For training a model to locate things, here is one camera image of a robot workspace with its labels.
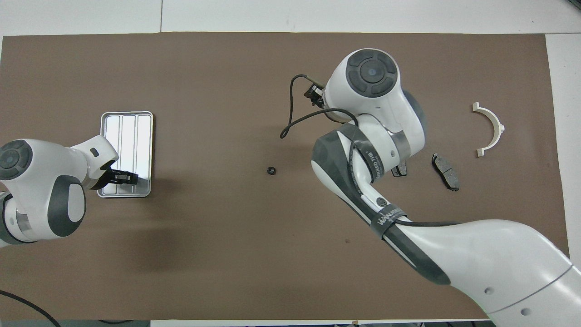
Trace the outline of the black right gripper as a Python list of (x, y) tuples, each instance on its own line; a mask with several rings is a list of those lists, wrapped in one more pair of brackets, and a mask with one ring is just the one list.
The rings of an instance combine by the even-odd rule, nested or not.
[(304, 97), (311, 101), (311, 105), (317, 106), (318, 108), (324, 108), (325, 104), (322, 98), (324, 88), (324, 84), (316, 83), (313, 81), (311, 86), (304, 93)]

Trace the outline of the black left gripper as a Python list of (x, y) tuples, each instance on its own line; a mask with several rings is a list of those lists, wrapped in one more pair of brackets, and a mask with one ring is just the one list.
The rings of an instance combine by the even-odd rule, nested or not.
[(100, 177), (100, 188), (104, 188), (104, 186), (108, 184), (136, 185), (137, 183), (138, 175), (136, 173), (132, 173), (126, 170), (113, 169), (111, 166), (108, 166)]

